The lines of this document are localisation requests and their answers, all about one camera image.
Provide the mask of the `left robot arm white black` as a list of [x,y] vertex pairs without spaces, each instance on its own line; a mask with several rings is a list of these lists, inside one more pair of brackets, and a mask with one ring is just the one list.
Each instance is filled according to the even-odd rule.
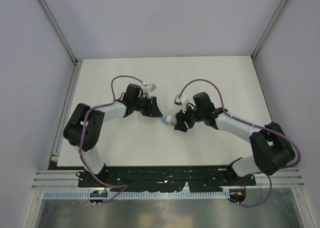
[[102,125],[106,122],[126,118],[133,112],[140,112],[145,117],[161,118],[157,98],[152,95],[155,84],[132,84],[111,104],[95,106],[79,103],[69,118],[63,137],[78,152],[84,161],[79,177],[80,187],[102,187],[108,181],[108,171],[102,161],[97,143]]

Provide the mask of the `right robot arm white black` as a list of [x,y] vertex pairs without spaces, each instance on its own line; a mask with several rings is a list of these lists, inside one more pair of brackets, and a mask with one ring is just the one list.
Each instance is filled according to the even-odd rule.
[[186,96],[176,97],[175,109],[166,122],[184,133],[195,123],[203,122],[208,127],[235,135],[251,146],[252,155],[227,165],[226,179],[230,184],[238,185],[245,176],[256,173],[271,176],[295,159],[296,153],[279,124],[272,122],[260,126],[227,114],[221,107],[214,106],[206,92],[194,95],[193,101],[189,103]]

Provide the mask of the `clear blue pill organizer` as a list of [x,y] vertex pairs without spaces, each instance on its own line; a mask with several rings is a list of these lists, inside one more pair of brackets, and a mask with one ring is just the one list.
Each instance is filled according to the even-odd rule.
[[168,126],[170,124],[170,121],[168,120],[168,118],[166,116],[162,117],[161,121],[166,126]]

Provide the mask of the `white vitamin pill bottle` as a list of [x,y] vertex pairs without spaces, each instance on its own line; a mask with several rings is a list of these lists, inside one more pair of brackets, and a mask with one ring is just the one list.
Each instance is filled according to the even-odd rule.
[[177,118],[176,118],[175,115],[168,115],[166,117],[165,121],[171,126],[176,126],[177,125]]

